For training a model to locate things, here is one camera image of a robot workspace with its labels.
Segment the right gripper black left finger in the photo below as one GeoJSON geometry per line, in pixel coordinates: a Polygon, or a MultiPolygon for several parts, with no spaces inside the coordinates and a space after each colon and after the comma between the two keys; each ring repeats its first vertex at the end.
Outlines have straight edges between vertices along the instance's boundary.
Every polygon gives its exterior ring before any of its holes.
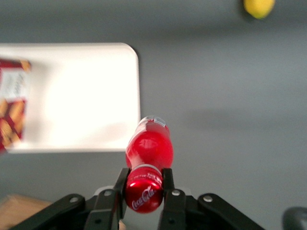
{"type": "Polygon", "coordinates": [[[118,230],[127,205],[123,191],[130,169],[123,168],[113,186],[98,189],[92,198],[69,194],[12,230],[118,230]]]}

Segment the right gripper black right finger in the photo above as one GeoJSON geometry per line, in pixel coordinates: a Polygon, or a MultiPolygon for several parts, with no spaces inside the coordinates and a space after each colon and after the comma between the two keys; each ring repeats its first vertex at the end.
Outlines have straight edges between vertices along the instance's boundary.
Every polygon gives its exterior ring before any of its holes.
{"type": "Polygon", "coordinates": [[[262,230],[259,224],[216,194],[195,199],[175,188],[173,172],[163,169],[164,205],[159,230],[262,230]]]}

